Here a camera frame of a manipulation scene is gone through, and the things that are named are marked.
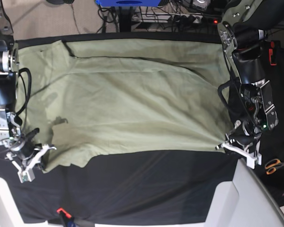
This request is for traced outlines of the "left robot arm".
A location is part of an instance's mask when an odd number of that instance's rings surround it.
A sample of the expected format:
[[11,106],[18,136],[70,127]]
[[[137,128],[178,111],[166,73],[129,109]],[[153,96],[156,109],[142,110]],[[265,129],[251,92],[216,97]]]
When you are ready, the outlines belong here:
[[267,41],[267,32],[283,19],[284,0],[231,0],[217,26],[230,74],[218,90],[233,86],[243,107],[217,148],[243,156],[250,168],[262,164],[262,135],[278,125],[269,80],[277,65],[276,47]]

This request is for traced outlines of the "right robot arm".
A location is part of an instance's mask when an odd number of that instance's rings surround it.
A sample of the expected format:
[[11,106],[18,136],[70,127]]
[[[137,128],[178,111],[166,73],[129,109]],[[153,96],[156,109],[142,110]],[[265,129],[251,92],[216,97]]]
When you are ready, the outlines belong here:
[[0,0],[0,146],[5,147],[3,153],[17,169],[21,183],[32,182],[34,168],[42,169],[43,156],[56,148],[52,144],[34,144],[39,128],[26,132],[27,121],[20,118],[27,112],[31,86],[30,70],[19,67],[18,43]]

